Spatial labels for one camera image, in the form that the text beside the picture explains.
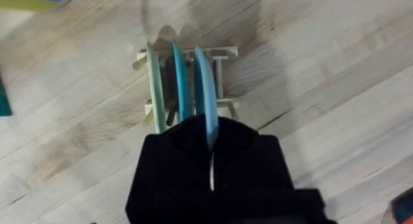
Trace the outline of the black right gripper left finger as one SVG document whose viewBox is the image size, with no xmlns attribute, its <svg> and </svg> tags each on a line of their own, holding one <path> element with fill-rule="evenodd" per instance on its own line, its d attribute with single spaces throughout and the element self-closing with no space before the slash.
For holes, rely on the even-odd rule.
<svg viewBox="0 0 413 224">
<path fill-rule="evenodd" d="M 143 141 L 126 202 L 130 223 L 213 223 L 205 116 Z"/>
</svg>

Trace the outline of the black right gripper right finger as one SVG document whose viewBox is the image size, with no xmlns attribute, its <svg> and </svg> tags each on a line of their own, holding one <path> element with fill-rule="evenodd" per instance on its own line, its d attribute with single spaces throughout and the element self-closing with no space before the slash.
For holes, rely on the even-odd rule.
<svg viewBox="0 0 413 224">
<path fill-rule="evenodd" d="M 331 223 L 316 188 L 296 188 L 276 136 L 219 118 L 214 189 L 223 223 Z"/>
</svg>

